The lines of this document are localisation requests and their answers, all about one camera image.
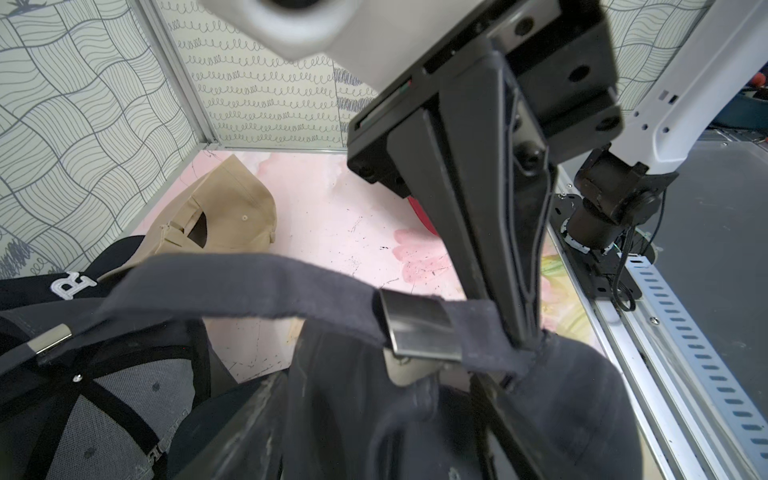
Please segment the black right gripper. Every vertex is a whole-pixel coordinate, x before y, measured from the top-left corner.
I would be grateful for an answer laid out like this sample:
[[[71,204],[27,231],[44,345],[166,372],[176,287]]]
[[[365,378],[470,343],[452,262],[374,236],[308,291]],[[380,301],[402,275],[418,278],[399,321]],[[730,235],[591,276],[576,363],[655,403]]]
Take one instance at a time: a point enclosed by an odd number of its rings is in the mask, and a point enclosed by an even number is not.
[[[616,82],[598,2],[484,1],[350,124],[349,169],[421,203],[515,347],[540,335],[553,167],[620,134]]]

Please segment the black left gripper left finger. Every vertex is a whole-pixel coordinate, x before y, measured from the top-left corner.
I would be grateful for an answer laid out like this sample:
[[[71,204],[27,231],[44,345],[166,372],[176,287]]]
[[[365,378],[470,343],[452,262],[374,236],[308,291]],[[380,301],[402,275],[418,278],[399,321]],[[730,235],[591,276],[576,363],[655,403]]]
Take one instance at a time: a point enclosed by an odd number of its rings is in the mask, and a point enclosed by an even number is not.
[[[277,372],[198,405],[170,446],[172,479],[278,479],[288,376]]]

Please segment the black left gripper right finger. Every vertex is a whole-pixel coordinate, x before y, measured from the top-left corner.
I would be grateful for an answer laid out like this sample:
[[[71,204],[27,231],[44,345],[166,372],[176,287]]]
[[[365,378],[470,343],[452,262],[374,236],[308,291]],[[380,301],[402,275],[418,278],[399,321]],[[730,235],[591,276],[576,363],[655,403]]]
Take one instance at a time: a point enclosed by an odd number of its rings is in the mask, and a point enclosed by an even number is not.
[[[470,379],[476,447],[484,479],[574,479],[569,465],[487,374]]]

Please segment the navy baseball cap metal buckle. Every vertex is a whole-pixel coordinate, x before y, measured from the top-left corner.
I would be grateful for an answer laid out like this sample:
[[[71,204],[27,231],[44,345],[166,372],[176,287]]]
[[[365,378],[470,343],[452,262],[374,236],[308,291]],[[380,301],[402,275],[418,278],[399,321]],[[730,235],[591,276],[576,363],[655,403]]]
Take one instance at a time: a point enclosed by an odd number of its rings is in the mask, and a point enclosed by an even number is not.
[[[43,363],[170,321],[298,317],[278,479],[484,479],[470,397],[489,375],[576,469],[639,479],[623,380],[593,348],[548,331],[513,347],[496,306],[377,290],[263,254],[165,255],[140,266]]]

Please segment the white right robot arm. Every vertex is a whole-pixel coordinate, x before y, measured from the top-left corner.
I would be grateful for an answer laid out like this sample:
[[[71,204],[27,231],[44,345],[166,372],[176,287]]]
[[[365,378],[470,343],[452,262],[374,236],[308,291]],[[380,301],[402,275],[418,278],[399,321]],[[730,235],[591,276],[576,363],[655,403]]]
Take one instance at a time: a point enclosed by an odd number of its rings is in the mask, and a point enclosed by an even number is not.
[[[606,247],[766,59],[763,1],[481,1],[352,120],[348,165],[421,203],[465,293],[528,346],[557,165],[587,155],[569,234]]]

